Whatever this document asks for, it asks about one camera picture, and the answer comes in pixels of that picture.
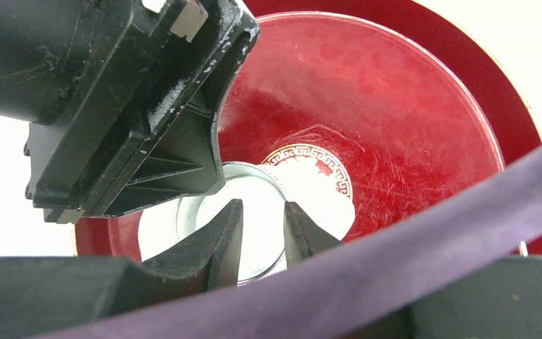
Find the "white dough piece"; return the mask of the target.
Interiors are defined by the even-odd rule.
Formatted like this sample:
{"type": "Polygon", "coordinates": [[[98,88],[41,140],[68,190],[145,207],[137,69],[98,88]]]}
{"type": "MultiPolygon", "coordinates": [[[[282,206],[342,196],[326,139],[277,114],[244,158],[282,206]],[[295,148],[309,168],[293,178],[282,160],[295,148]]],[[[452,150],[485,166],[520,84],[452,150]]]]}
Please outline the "white dough piece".
{"type": "Polygon", "coordinates": [[[281,165],[226,162],[224,186],[215,194],[177,198],[148,208],[139,221],[143,260],[152,258],[211,221],[232,199],[243,203],[238,282],[284,270],[284,204],[297,203],[316,225],[341,240],[354,224],[352,200],[319,160],[299,157],[281,165]]]}

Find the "round red lacquer tray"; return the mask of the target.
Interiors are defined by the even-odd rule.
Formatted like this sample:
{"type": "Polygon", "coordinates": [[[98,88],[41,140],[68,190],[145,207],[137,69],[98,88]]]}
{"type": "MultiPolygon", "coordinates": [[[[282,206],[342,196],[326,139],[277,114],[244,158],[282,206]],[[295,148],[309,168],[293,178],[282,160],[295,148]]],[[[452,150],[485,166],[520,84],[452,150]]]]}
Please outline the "round red lacquer tray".
{"type": "MultiPolygon", "coordinates": [[[[405,219],[542,145],[499,63],[415,1],[250,7],[260,35],[217,125],[224,184],[226,162],[319,160],[354,204],[341,240],[405,219]]],[[[76,255],[142,260],[142,213],[80,219],[76,255]]]]}

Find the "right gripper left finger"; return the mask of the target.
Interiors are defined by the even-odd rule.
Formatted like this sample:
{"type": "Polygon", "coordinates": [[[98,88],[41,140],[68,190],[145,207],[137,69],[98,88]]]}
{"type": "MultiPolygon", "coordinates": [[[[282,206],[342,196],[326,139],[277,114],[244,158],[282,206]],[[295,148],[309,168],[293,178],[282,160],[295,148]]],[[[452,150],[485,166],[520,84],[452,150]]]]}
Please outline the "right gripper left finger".
{"type": "Polygon", "coordinates": [[[122,256],[0,257],[0,338],[26,338],[235,286],[243,204],[138,263],[122,256]]]}

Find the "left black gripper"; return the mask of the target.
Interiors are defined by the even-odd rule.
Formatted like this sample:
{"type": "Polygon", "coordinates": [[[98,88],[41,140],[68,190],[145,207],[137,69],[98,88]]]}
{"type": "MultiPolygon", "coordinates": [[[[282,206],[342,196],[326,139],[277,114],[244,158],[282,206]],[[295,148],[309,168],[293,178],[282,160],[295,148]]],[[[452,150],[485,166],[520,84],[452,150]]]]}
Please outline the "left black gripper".
{"type": "Polygon", "coordinates": [[[259,34],[242,1],[0,1],[25,197],[66,224],[218,191],[220,113],[259,34]]]}

